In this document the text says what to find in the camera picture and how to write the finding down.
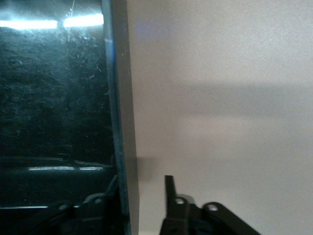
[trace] screw hole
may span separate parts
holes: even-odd
[[[189,232],[189,235],[197,235],[198,234],[197,230],[194,228],[189,228],[188,232]]]
[[[62,205],[59,206],[59,210],[60,211],[65,210],[67,208],[68,208],[68,206],[66,204],[62,204]]]
[[[169,229],[169,231],[174,234],[178,232],[178,228],[176,226],[173,226]]]
[[[182,199],[179,198],[179,197],[176,198],[175,201],[176,201],[177,204],[184,204],[184,203],[185,203],[184,200],[182,200]]]
[[[217,208],[217,206],[215,206],[215,205],[213,205],[213,204],[209,204],[209,205],[207,205],[207,207],[208,207],[208,209],[210,210],[210,211],[212,211],[212,212],[216,212],[216,211],[218,211],[219,209]]]
[[[95,203],[95,204],[99,204],[99,203],[101,203],[101,202],[102,202],[101,198],[97,198],[97,199],[94,200],[94,203]]]
[[[210,234],[208,229],[199,229],[200,233]]]

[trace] black plastic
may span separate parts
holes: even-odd
[[[105,193],[88,196],[75,206],[60,201],[20,220],[1,234],[12,235],[123,235],[117,178]]]
[[[160,235],[260,235],[220,203],[206,203],[200,209],[178,197],[173,176],[165,176],[165,190],[167,214]]]
[[[118,176],[136,234],[135,159],[126,0],[0,0],[0,228]]]

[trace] scratch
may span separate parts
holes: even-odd
[[[43,81],[44,83],[46,83],[46,84],[48,84],[49,86],[52,86],[52,87],[60,87],[60,88],[63,88],[63,86],[54,86],[54,85],[52,85],[52,84],[50,84],[50,83],[47,83],[46,81]]]
[[[0,135],[2,135],[2,136],[6,136],[6,137],[14,137],[14,138],[17,138],[16,136],[6,135],[6,134],[4,134],[4,133],[0,133]]]
[[[67,54],[60,57],[59,59],[57,59],[56,61],[54,61],[54,63],[57,63],[58,61],[62,60],[63,58],[67,57],[68,56],[68,49],[67,49]]]
[[[69,9],[71,17],[73,16],[74,5],[75,5],[75,0],[73,0],[72,8]]]
[[[66,153],[58,153],[58,155],[70,156],[70,154],[66,154]]]

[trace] white wall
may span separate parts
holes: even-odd
[[[263,235],[313,230],[313,1],[129,0],[140,234],[164,175]]]

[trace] screw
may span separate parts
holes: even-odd
[[[176,198],[175,201],[176,201],[177,204],[184,204],[184,203],[185,203],[184,200],[182,200],[182,199],[179,198],[179,197]]]
[[[216,212],[216,211],[218,211],[219,209],[217,208],[217,206],[215,206],[215,205],[213,205],[213,204],[209,204],[209,205],[207,205],[207,207],[208,207],[208,209],[210,210],[210,211],[212,211],[212,212]]]
[[[67,208],[68,208],[68,206],[65,205],[65,204],[59,206],[59,210],[60,210],[60,211],[65,210],[65,209],[67,209]]]
[[[94,201],[95,204],[99,204],[99,203],[101,203],[101,202],[102,202],[102,200],[101,200],[100,198],[97,198],[97,199]]]

